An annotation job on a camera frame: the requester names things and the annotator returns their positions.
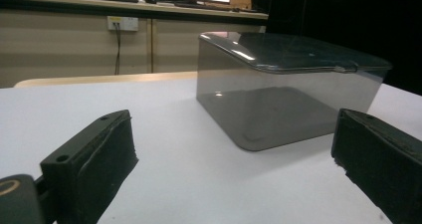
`transparent plastic box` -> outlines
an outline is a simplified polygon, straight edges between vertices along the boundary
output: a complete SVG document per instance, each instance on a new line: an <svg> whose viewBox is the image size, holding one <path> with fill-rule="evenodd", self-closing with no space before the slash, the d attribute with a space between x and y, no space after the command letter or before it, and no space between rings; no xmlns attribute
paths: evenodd
<svg viewBox="0 0 422 224"><path fill-rule="evenodd" d="M197 100L251 151L334 132L338 110L367 112L392 68L307 37L215 32L199 40Z"/></svg>

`desk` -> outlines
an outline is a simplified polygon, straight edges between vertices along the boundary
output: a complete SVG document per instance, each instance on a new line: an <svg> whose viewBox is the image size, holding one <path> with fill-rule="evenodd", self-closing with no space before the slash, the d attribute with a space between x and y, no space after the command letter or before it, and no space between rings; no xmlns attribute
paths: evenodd
<svg viewBox="0 0 422 224"><path fill-rule="evenodd" d="M129 109L139 163L100 223L390 223L330 157L332 134L238 148L195 100L195 79L0 90L0 176L93 120ZM422 97L382 85L370 114L422 139Z"/></svg>
<svg viewBox="0 0 422 224"><path fill-rule="evenodd" d="M267 14L103 0L0 0L0 88L29 79L114 73L115 31L106 16L136 17L121 33L120 73L197 70L198 36L260 32Z"/></svg>
<svg viewBox="0 0 422 224"><path fill-rule="evenodd" d="M121 82L157 82L179 79L196 79L197 72L180 73L157 73L122 76L97 76L97 77L74 77L74 78L49 78L31 79L22 81L15 85L15 88L42 87L72 84L92 84L92 83L121 83Z"/></svg>

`black curtain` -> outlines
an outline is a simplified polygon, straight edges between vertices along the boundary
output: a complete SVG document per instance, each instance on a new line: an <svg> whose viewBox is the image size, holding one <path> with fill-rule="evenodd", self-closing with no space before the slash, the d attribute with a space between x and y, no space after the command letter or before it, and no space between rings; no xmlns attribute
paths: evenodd
<svg viewBox="0 0 422 224"><path fill-rule="evenodd" d="M384 83L422 95L422 0L277 1L271 2L267 32L300 34L384 58L394 66Z"/></svg>

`electrical cable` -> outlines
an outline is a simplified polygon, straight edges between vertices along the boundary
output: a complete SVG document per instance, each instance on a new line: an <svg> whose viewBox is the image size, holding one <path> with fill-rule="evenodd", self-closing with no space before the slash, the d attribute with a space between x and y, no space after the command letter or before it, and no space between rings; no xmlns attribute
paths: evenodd
<svg viewBox="0 0 422 224"><path fill-rule="evenodd" d="M114 74L118 75L120 70L120 24L112 23L115 28L115 34L117 36L117 56L115 57L115 69Z"/></svg>

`power socket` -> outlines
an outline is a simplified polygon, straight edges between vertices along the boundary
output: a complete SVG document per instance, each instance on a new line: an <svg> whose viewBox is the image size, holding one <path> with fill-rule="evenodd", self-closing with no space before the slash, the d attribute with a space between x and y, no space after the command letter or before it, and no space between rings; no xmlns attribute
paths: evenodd
<svg viewBox="0 0 422 224"><path fill-rule="evenodd" d="M107 16L107 25L109 30L115 30L114 24L118 24L122 31L138 31L138 19L132 17L113 17Z"/></svg>

